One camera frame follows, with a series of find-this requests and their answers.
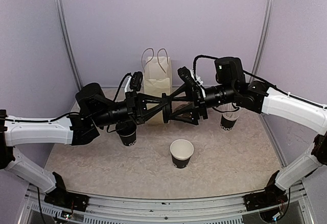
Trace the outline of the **cream paper takeout bag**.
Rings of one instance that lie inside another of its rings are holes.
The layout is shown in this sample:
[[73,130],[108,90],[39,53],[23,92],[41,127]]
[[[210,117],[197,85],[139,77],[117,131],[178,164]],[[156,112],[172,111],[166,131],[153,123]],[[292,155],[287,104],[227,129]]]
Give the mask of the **cream paper takeout bag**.
[[141,56],[141,65],[145,94],[161,97],[163,93],[172,93],[172,63],[165,48],[159,49],[157,54],[151,47],[145,49]]

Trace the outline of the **black paper coffee cup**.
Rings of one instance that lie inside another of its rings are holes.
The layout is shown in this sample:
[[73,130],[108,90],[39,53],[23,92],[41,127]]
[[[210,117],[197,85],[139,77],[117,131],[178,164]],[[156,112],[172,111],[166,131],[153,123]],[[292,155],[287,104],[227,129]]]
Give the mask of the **black paper coffee cup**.
[[124,146],[133,146],[136,143],[136,131],[129,136],[119,135]]

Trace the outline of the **black plastic cup lid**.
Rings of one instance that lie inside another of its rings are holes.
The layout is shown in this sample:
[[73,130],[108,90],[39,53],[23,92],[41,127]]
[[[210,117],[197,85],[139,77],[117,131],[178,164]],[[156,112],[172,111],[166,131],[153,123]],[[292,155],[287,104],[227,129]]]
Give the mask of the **black plastic cup lid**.
[[129,136],[136,131],[136,125],[132,122],[117,123],[115,131],[121,136]]

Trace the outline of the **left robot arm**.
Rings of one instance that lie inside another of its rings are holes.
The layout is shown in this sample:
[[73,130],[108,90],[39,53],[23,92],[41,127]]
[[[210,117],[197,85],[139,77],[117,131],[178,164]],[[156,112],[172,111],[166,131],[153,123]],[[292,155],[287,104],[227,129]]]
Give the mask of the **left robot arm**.
[[59,205],[68,205],[72,196],[66,191],[62,177],[23,156],[17,146],[36,143],[87,145],[99,137],[99,129],[115,123],[144,124],[169,103],[165,94],[156,97],[129,91],[125,96],[122,102],[115,102],[105,97],[98,83],[90,83],[76,94],[79,112],[58,118],[27,119],[8,116],[1,110],[1,168],[39,187]]

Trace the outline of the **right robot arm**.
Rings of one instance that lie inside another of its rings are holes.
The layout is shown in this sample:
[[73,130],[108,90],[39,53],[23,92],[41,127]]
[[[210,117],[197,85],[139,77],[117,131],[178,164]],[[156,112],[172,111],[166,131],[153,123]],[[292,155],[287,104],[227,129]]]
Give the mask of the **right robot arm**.
[[280,199],[281,191],[326,164],[326,105],[286,93],[259,77],[247,83],[248,73],[239,58],[211,59],[218,85],[204,88],[195,69],[179,68],[177,72],[184,84],[169,96],[163,110],[164,122],[175,120],[197,125],[200,118],[208,118],[209,108],[235,104],[258,114],[288,119],[317,132],[313,144],[300,157],[270,178],[261,200],[271,206]]

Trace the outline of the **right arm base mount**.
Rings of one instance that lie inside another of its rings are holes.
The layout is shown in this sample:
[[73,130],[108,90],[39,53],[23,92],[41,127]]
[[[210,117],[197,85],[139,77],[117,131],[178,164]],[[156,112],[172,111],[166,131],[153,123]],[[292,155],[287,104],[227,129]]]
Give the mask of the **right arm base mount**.
[[285,193],[276,195],[273,192],[265,191],[247,194],[243,199],[247,211],[267,208],[288,201],[288,197]]

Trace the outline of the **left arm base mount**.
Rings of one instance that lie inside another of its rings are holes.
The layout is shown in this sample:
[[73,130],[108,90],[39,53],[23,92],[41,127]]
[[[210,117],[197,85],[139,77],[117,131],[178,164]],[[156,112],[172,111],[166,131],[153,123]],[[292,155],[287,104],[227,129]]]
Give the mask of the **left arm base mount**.
[[89,196],[68,191],[52,191],[45,195],[44,201],[54,206],[85,212]]

